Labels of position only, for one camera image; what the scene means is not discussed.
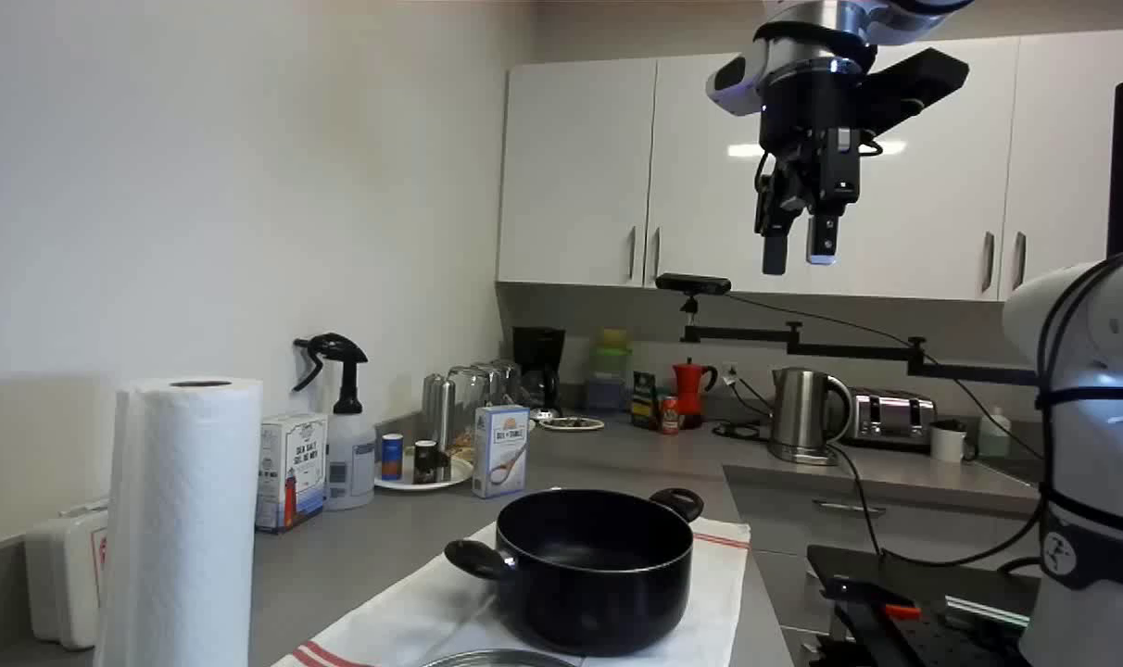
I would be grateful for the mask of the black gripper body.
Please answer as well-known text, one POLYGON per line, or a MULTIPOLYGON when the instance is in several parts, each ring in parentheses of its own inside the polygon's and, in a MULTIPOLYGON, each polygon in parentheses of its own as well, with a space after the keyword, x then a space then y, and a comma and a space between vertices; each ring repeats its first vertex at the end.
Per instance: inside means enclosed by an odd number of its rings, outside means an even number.
POLYGON ((761 144, 773 156, 770 213, 840 215, 858 197, 857 87, 827 76, 773 83, 761 144))

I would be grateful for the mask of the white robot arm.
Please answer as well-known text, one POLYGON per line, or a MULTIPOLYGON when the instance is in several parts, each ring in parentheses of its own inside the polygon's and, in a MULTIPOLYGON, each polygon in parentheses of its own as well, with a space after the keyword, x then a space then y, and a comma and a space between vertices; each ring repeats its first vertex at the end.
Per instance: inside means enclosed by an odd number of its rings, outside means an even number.
MULTIPOLYGON (((763 266, 784 235, 816 262, 858 197, 858 147, 956 93, 967 67, 925 50, 877 67, 969 0, 763 0, 743 52, 704 93, 761 123, 773 158, 756 179, 763 266)), ((1003 302, 1003 331, 1035 367, 1045 430, 1041 587, 1019 652, 1031 667, 1123 667, 1123 252, 1053 270, 1003 302)))

